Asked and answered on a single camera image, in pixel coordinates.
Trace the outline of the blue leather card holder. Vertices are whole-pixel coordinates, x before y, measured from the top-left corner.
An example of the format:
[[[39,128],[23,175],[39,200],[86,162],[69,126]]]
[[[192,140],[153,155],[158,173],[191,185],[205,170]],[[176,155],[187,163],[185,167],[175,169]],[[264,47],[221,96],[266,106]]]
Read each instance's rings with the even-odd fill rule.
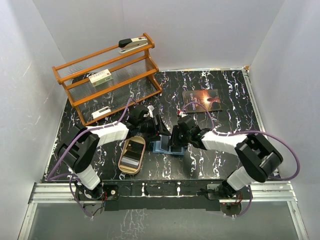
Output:
[[[153,153],[167,154],[175,156],[183,156],[185,154],[184,147],[173,147],[169,146],[170,136],[160,135],[160,140],[153,143]]]

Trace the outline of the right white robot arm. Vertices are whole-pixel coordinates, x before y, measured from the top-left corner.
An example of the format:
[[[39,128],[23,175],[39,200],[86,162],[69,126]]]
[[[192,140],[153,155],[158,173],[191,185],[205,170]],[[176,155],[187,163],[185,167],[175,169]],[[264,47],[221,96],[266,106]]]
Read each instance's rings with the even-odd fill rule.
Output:
[[[242,166],[214,189],[201,189],[203,195],[233,199],[252,182],[264,183],[283,162],[280,152],[257,131],[239,135],[221,135],[209,128],[201,129],[190,116],[183,116],[173,126],[169,146],[218,150],[239,158]]]

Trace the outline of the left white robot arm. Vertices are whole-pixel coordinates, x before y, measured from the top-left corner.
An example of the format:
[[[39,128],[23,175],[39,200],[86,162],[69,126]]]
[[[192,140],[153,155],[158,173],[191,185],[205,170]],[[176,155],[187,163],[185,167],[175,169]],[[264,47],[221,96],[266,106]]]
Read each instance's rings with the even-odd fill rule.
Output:
[[[142,134],[147,142],[160,140],[171,133],[159,114],[153,115],[153,106],[136,105],[128,116],[122,114],[118,121],[101,126],[76,125],[57,149],[59,160],[71,168],[82,190],[93,200],[103,195],[102,180],[91,162],[96,149],[117,141],[124,141]]]

